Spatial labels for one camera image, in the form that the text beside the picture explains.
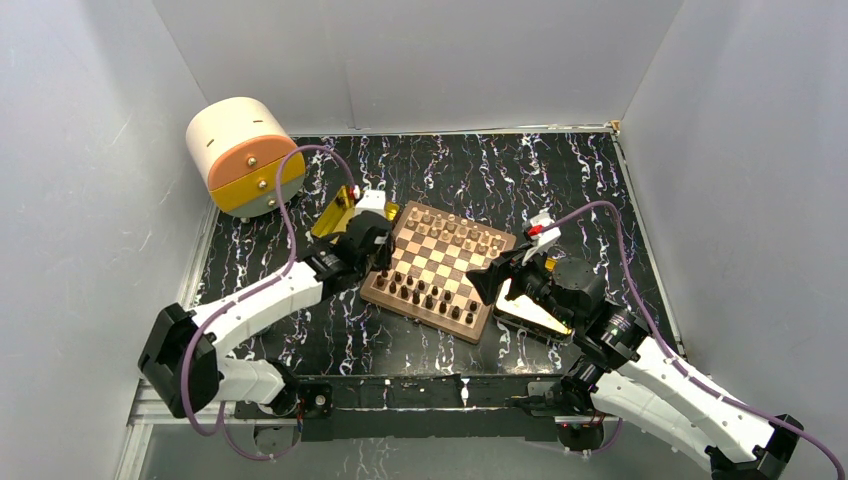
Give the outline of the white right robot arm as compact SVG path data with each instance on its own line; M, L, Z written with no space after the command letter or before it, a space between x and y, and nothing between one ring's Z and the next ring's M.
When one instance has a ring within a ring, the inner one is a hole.
M605 280L585 261L566 258L552 270L546 255L504 252L466 276L482 302L525 296L572 332L581 355L560 383L518 402L569 413L612 414L667 442L713 479L777 479L798 442L801 424L789 415L766 420L702 374L680 373L646 320L609 300Z

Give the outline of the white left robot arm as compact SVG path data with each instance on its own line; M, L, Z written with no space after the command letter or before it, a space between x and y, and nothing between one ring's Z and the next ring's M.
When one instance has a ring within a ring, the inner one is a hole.
M290 267L216 302L163 308L139 370L178 419L214 402L252 402L275 416L289 415L303 395L297 377L279 362L233 359L229 352L275 322L388 269L393 251L391 222L374 212L357 214L343 232L309 245Z

